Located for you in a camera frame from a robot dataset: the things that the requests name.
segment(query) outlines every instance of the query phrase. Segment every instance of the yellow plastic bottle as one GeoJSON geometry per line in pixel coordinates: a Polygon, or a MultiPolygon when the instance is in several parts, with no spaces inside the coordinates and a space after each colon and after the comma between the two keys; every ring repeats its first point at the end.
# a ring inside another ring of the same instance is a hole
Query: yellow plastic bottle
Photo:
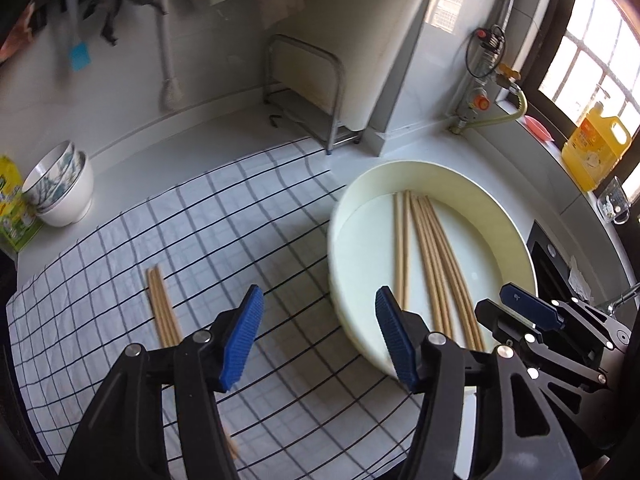
{"type": "Polygon", "coordinates": [[[603,117],[600,101],[562,148],[562,160],[584,191],[593,191],[631,145],[631,134],[619,117],[603,117]]]}

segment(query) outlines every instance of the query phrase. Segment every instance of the white tablecloth with black grid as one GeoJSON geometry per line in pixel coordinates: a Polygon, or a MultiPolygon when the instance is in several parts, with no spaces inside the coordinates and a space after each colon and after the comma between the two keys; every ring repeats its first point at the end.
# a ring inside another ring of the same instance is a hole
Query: white tablecloth with black grid
{"type": "MultiPolygon", "coordinates": [[[[326,228],[341,189],[316,142],[290,142],[121,213],[34,276],[8,304],[9,329],[54,467],[123,348],[159,348],[144,279],[155,264],[184,335],[238,306],[252,283],[265,292],[242,378],[216,396],[241,478],[356,480],[401,460],[421,399],[355,351],[328,296],[326,228]]],[[[163,411],[170,471],[184,479],[172,387],[163,411]]]]}

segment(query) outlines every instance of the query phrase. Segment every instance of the silver bolt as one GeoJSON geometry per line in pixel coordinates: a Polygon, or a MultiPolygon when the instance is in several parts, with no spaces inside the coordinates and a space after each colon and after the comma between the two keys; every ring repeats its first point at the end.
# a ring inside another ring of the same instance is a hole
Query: silver bolt
{"type": "Polygon", "coordinates": [[[506,345],[498,346],[498,355],[500,357],[504,357],[505,359],[511,359],[513,357],[513,348],[506,345]]]}
{"type": "Polygon", "coordinates": [[[211,340],[211,334],[208,330],[198,330],[195,334],[193,334],[193,340],[196,343],[200,343],[203,345],[204,343],[208,343],[211,340]]]}
{"type": "Polygon", "coordinates": [[[124,349],[124,353],[128,357],[135,357],[137,355],[140,355],[140,352],[142,352],[142,346],[140,346],[138,343],[132,343],[124,349]]]}
{"type": "Polygon", "coordinates": [[[432,345],[444,345],[447,342],[447,338],[444,337],[440,332],[431,332],[427,338],[429,343],[432,345]]]}

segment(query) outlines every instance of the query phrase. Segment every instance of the bottle label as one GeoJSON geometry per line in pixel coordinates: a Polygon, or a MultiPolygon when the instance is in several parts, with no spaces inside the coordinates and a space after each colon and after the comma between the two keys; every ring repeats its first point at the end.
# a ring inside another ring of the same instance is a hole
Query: bottle label
{"type": "Polygon", "coordinates": [[[575,153],[594,182],[599,183],[616,165],[618,158],[588,119],[582,121],[580,130],[572,136],[575,153]]]}

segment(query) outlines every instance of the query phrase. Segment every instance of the glass cup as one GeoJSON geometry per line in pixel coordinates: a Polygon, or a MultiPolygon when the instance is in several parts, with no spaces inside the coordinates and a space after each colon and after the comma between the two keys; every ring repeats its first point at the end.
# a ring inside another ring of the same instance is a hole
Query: glass cup
{"type": "Polygon", "coordinates": [[[602,194],[598,197],[598,209],[607,222],[620,225],[629,220],[629,208],[631,204],[622,189],[620,181],[615,176],[607,184],[602,194]]]}

